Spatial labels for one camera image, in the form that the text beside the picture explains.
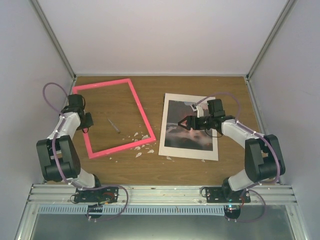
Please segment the pink picture frame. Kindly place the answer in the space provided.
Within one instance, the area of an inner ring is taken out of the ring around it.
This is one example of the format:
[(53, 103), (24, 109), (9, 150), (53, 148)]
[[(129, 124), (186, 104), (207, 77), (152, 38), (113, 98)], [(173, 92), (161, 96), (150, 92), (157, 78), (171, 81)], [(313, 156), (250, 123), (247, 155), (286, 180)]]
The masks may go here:
[(134, 132), (154, 134), (131, 79), (78, 85), (72, 91), (85, 97), (86, 107), (92, 114), (94, 125), (83, 134), (90, 159), (123, 151), (123, 139)]

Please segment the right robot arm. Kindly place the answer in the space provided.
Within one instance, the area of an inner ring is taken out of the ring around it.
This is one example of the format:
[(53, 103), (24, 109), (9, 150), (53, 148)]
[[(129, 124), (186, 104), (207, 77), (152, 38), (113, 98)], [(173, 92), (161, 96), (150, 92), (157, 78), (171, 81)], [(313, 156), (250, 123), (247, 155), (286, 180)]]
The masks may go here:
[(234, 116), (226, 115), (221, 99), (208, 100), (207, 106), (209, 115), (204, 116), (198, 104), (192, 105), (197, 115), (186, 116), (178, 122), (178, 126), (188, 131), (215, 130), (244, 148), (244, 169), (223, 181), (223, 200), (232, 203), (239, 197), (239, 191), (268, 179), (277, 182), (286, 171), (278, 138), (273, 134), (262, 135), (240, 123)]

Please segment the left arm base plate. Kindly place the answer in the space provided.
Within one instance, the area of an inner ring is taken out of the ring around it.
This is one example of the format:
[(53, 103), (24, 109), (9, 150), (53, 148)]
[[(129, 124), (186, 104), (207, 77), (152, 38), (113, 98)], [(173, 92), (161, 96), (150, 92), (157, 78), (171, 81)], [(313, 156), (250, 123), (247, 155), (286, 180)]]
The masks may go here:
[(75, 194), (70, 197), (70, 201), (74, 204), (79, 203), (95, 203), (95, 204), (111, 204), (118, 201), (118, 187), (106, 187), (99, 190), (79, 190), (76, 189)]

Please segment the small screwdriver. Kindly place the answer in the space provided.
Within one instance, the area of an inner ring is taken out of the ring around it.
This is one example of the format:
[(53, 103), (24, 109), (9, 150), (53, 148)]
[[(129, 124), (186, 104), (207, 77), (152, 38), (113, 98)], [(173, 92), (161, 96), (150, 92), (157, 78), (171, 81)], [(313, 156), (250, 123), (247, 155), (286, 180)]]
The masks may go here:
[(121, 131), (119, 130), (119, 128), (109, 119), (107, 118), (107, 120), (109, 121), (109, 123), (111, 124), (111, 126), (115, 129), (115, 131), (120, 134)]

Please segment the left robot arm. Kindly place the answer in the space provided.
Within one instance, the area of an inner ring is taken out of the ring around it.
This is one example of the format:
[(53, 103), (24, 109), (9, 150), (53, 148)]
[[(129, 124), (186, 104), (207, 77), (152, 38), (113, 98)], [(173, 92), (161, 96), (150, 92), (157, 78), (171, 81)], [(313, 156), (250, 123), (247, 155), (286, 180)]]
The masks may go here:
[(86, 133), (94, 125), (92, 115), (85, 112), (86, 102), (82, 95), (71, 94), (67, 99), (68, 105), (60, 111), (53, 132), (36, 143), (41, 172), (46, 181), (66, 181), (76, 187), (87, 188), (86, 197), (92, 202), (98, 202), (103, 197), (100, 180), (82, 169), (73, 144), (76, 131)]

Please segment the sunset photo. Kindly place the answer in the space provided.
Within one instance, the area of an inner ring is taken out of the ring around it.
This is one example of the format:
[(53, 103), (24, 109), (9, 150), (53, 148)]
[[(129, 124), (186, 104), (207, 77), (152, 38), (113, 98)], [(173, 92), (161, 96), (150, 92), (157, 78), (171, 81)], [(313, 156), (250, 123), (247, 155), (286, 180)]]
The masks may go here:
[(178, 149), (212, 151), (213, 138), (196, 127), (197, 113), (192, 102), (169, 100), (165, 125), (164, 146)]

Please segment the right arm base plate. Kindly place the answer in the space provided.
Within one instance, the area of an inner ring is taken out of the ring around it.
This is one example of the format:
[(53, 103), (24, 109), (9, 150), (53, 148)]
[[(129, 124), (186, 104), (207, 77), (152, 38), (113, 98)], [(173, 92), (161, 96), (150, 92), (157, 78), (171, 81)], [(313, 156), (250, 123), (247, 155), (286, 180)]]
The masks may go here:
[(200, 189), (200, 195), (206, 198), (207, 203), (242, 204), (251, 202), (248, 191), (243, 193), (243, 190), (223, 190), (221, 186), (203, 186)]

